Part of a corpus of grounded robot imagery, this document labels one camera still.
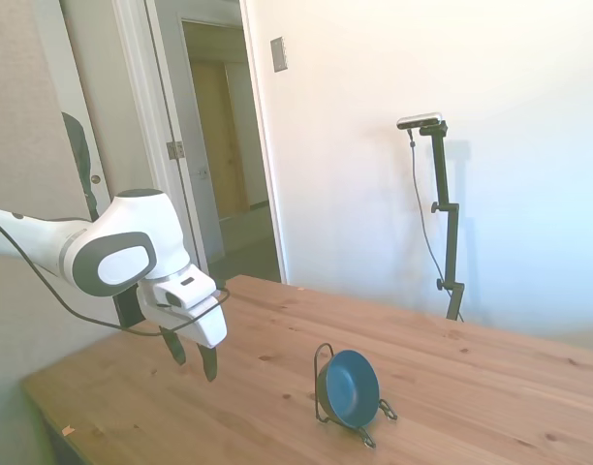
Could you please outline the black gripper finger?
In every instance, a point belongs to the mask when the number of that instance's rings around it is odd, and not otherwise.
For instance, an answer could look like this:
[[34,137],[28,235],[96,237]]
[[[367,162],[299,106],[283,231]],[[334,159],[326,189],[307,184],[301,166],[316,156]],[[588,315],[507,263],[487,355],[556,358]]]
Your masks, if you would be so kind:
[[162,326],[160,326],[159,329],[174,361],[178,365],[184,365],[186,363],[186,352],[179,340],[177,333]]
[[197,347],[203,360],[204,375],[209,382],[213,382],[218,374],[217,350],[202,344],[198,344]]

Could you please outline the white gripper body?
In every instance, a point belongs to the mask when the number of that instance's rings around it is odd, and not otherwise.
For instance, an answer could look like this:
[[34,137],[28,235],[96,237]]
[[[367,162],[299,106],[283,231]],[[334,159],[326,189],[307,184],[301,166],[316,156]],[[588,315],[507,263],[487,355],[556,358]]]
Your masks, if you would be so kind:
[[218,291],[190,283],[140,283],[142,313],[151,322],[177,331],[198,344],[214,348],[227,336],[227,326]]

